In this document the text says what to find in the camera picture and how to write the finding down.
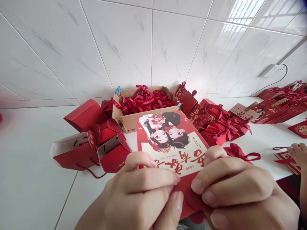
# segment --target electrical outlet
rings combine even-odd
[[[286,67],[284,65],[271,64],[264,71],[262,71],[259,77],[282,77],[285,74],[285,68]]]

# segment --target open cardboard box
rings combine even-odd
[[[159,89],[163,92],[166,92],[166,95],[171,98],[170,93],[171,91],[165,87],[165,86],[157,86],[157,87],[149,87],[149,93],[152,93],[156,89]],[[120,92],[120,96],[122,97],[131,97],[134,98],[136,95],[138,88],[132,88],[132,89],[122,89]],[[119,103],[120,98],[116,93],[114,93],[113,99]],[[176,100],[176,97],[173,95],[171,98],[171,101],[174,102]],[[163,112],[175,112],[178,111],[178,106],[172,106],[172,107],[167,107],[167,108],[162,108],[162,109],[156,109],[156,110],[150,110],[146,112],[140,112],[140,113],[135,113],[135,114],[129,114],[125,115],[122,113],[122,111],[113,105],[113,112],[112,112],[112,118],[118,123],[121,124],[124,128],[126,133],[131,133],[136,131],[136,117],[137,116],[142,116],[146,114],[154,114],[154,113],[163,113]]]

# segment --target power cord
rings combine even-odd
[[[283,79],[285,78],[285,76],[286,76],[287,73],[288,73],[288,66],[287,66],[286,64],[283,64],[283,65],[286,67],[286,73],[285,73],[285,75],[282,77],[282,79],[280,79],[279,81],[277,81],[277,82],[275,82],[275,83],[272,83],[272,84],[270,84],[270,85],[268,85],[268,86],[263,87],[261,90],[263,90],[264,88],[267,88],[267,87],[269,87],[269,86],[271,86],[271,85],[274,85],[274,84],[280,82],[281,80],[283,80]],[[261,90],[258,90],[257,92],[255,92],[255,93],[254,93],[253,95],[251,95],[250,97],[254,96],[256,93],[259,93]]]

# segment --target fingernail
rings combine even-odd
[[[174,181],[177,184],[180,182],[180,176],[177,173],[175,173],[175,172],[174,172]]]
[[[176,194],[174,195],[175,196],[175,202],[176,202],[176,206],[177,206],[177,209],[179,211],[182,210],[182,204],[183,204],[183,193],[181,191],[179,192],[176,192]]]
[[[151,160],[150,160],[150,164],[151,164],[151,166],[154,167],[154,168],[157,167],[157,163],[155,163],[154,159],[151,159]]]
[[[215,196],[211,191],[206,191],[201,197],[205,204],[210,205],[213,208],[217,206]]]
[[[167,187],[167,190],[168,190],[169,194],[172,192],[173,188],[174,188],[174,186],[168,186]]]
[[[205,157],[204,158],[204,167],[206,167],[210,163],[210,159]]]
[[[229,221],[223,214],[213,213],[211,215],[212,224],[219,230],[227,230],[229,227]]]
[[[198,192],[201,189],[201,180],[199,178],[195,178],[192,181],[191,188],[194,192]]]

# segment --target white tile wall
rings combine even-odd
[[[101,103],[112,85],[250,96],[307,35],[299,0],[2,0],[0,109]],[[283,86],[307,80],[307,43]]]

